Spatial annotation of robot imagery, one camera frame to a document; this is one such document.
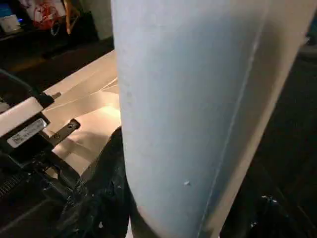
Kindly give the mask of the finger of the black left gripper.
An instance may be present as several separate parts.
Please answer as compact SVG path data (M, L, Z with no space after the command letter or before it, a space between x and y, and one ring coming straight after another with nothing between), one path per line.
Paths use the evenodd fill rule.
M79 174L64 159L53 152L53 149L75 130L79 129L80 123L72 119L68 124L62 127L58 132L48 136L44 132L44 138L47 146L44 149L45 162L49 168L52 168L57 174L57 178L50 178L49 183L55 191L72 191L79 179Z

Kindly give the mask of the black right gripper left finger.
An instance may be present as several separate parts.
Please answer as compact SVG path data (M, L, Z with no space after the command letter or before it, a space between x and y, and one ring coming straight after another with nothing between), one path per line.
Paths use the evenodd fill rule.
M80 176L61 214L63 238L124 238L131 213L122 130Z

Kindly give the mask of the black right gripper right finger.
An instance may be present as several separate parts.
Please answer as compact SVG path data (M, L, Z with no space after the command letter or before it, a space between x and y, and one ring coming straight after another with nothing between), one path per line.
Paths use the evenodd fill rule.
M231 238L315 238L271 196L239 195L230 211Z

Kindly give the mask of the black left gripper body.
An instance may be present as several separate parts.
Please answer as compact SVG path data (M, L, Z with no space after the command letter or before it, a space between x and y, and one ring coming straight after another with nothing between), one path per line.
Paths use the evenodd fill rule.
M52 151L19 165L0 155L0 236L47 238L72 193L72 168Z

